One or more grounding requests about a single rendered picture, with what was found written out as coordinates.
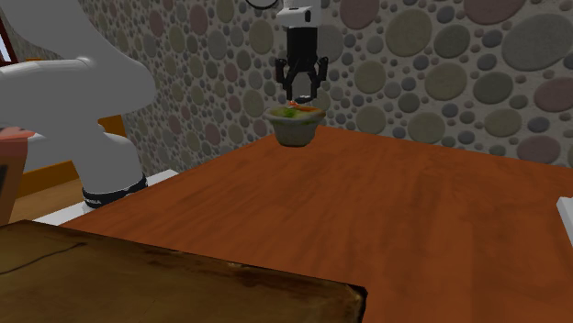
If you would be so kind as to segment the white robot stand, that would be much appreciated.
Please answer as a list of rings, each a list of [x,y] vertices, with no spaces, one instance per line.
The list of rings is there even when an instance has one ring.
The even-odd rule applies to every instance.
[[[168,178],[176,176],[178,172],[174,170],[165,170],[155,175],[149,176],[147,178],[148,185],[154,185],[162,182]],[[58,211],[49,213],[43,217],[35,219],[35,222],[49,224],[53,226],[60,226],[66,222],[69,222],[75,218],[81,217],[84,214],[93,211],[93,208],[88,206],[85,202],[80,202],[72,206],[67,206],[66,208],[60,209]]]

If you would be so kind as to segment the window with red frame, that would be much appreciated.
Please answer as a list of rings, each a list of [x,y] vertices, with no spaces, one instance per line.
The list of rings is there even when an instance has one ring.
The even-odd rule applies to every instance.
[[[7,35],[6,28],[0,18],[0,67],[18,63],[11,41]]]

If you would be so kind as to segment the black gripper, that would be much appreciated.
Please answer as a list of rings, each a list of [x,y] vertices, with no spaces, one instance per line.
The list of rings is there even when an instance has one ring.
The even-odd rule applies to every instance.
[[[275,79],[286,92],[286,100],[294,101],[293,87],[298,72],[305,73],[310,80],[310,93],[296,98],[297,103],[309,103],[317,97],[320,84],[326,80],[328,57],[317,55],[317,28],[289,28],[286,31],[287,59],[275,59]]]

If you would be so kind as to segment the grey bowl of salad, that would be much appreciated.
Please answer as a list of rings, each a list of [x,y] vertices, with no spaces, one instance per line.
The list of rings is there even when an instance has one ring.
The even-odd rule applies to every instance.
[[[314,106],[288,105],[267,108],[264,116],[273,127],[279,144],[305,147],[314,139],[326,112]]]

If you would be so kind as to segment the white flat object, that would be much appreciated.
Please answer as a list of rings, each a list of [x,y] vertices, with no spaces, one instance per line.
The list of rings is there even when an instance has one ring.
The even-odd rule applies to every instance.
[[[556,208],[561,216],[570,245],[573,247],[573,197],[559,197]]]

